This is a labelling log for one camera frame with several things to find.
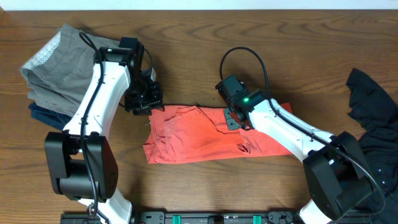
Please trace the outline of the red printed t-shirt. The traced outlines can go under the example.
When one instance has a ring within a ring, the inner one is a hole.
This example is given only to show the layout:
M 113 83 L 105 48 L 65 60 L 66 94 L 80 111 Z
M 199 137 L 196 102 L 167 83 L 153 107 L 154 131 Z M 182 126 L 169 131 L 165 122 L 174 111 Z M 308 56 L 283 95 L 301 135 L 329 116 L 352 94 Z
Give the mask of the red printed t-shirt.
M 143 145 L 150 164 L 184 164 L 290 155 L 281 143 L 255 129 L 229 130 L 221 108 L 167 105 L 153 110 Z

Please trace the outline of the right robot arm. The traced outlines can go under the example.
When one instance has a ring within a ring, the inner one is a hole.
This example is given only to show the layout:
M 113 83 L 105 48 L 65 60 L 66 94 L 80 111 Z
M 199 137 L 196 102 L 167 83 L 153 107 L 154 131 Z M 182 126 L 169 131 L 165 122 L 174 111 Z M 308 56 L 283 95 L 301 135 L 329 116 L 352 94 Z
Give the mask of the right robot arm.
M 354 207 L 377 189 L 359 143 L 350 133 L 322 131 L 285 110 L 270 94 L 249 91 L 235 76 L 215 86 L 228 105 L 231 129 L 264 133 L 302 164 L 310 201 L 298 212 L 298 223 L 332 223 L 358 218 Z

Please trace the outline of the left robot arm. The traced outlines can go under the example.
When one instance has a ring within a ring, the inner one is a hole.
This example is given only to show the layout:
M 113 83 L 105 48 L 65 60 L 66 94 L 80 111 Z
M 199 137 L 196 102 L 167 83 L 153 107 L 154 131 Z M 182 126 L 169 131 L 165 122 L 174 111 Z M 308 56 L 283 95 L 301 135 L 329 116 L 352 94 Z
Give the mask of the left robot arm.
M 108 136 L 120 100 L 136 116 L 163 108 L 152 68 L 142 70 L 147 53 L 136 38 L 118 47 L 95 49 L 93 76 L 75 115 L 60 132 L 49 132 L 44 148 L 56 194 L 86 205 L 86 215 L 62 215 L 61 223 L 137 223 L 133 204 L 118 190 L 118 165 Z

